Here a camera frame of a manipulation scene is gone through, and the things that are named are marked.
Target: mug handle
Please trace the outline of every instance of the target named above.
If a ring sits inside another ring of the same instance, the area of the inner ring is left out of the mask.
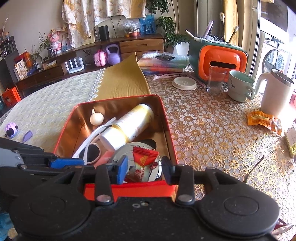
[[[247,90],[251,91],[251,94],[247,93],[245,94],[245,96],[249,99],[252,100],[255,98],[256,95],[256,91],[251,87],[251,86],[247,86]]]

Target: light green mug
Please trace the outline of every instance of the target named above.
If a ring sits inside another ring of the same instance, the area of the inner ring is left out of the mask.
[[[228,95],[231,99],[238,102],[244,102],[247,98],[252,100],[255,97],[255,90],[253,89],[255,81],[249,75],[231,70],[228,77]]]

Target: glass cup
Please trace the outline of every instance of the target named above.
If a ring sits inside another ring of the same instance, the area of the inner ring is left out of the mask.
[[[220,94],[224,84],[225,76],[225,69],[211,66],[209,72],[209,80],[207,82],[207,92],[210,94]]]

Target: white bulb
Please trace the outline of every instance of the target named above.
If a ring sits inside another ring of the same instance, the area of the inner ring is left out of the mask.
[[[102,113],[97,112],[95,113],[94,109],[92,109],[92,115],[89,118],[89,121],[91,122],[91,124],[93,124],[94,126],[99,126],[103,123],[104,121],[104,116]]]

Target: white router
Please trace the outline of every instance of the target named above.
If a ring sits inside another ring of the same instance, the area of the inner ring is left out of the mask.
[[[74,58],[75,67],[73,67],[72,60],[71,59],[69,59],[69,62],[70,62],[70,65],[71,65],[71,69],[69,69],[68,63],[65,62],[66,68],[67,68],[67,71],[68,71],[69,74],[73,74],[75,72],[78,72],[78,71],[81,71],[81,70],[84,69],[84,64],[83,64],[83,61],[82,61],[82,58],[81,57],[79,57],[80,66],[77,65],[76,58]]]

